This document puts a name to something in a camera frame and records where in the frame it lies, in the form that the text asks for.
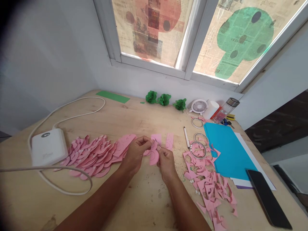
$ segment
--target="dark doorway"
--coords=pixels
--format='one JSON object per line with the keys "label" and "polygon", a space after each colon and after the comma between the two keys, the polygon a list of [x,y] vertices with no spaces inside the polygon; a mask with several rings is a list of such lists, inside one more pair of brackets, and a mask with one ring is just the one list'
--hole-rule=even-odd
{"label": "dark doorway", "polygon": [[308,136],[308,90],[245,132],[261,153]]}

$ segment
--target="glass bottle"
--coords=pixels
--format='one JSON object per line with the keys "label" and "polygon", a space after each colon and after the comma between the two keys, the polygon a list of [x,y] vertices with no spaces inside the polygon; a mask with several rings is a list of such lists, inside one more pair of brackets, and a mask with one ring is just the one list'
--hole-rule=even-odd
{"label": "glass bottle", "polygon": [[214,123],[219,124],[221,121],[223,121],[224,118],[230,112],[233,111],[234,108],[236,108],[240,104],[240,101],[238,101],[235,98],[229,98],[227,102],[221,107],[219,112],[216,114],[216,116],[212,119]]}

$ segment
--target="window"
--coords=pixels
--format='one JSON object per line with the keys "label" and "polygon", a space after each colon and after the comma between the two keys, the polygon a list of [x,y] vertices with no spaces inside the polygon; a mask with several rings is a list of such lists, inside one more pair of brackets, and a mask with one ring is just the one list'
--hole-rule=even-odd
{"label": "window", "polygon": [[94,0],[112,63],[242,92],[307,20],[308,0]]}

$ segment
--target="window frame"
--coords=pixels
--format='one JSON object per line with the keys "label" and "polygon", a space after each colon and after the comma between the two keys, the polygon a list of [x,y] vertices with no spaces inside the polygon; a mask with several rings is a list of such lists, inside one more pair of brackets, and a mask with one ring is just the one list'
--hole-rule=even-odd
{"label": "window frame", "polygon": [[180,48],[180,52],[182,52],[182,59],[179,62],[180,69],[156,62],[148,62],[137,56],[121,53],[112,0],[93,0],[93,2],[112,66],[128,64],[187,81],[193,80],[239,93],[245,90],[252,80],[264,69],[308,19],[308,1],[306,1],[284,29],[272,41],[267,52],[263,53],[262,56],[258,58],[257,62],[252,66],[241,82],[234,83],[229,80],[223,80],[215,76],[193,71],[217,7],[218,0],[194,1],[185,33],[187,39],[184,40]]}

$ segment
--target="phone screen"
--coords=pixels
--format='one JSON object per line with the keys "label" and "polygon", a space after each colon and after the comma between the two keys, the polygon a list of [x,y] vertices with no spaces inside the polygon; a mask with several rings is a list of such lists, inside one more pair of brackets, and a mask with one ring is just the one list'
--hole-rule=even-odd
{"label": "phone screen", "polygon": [[292,229],[262,173],[253,170],[247,172],[270,223],[275,227]]}

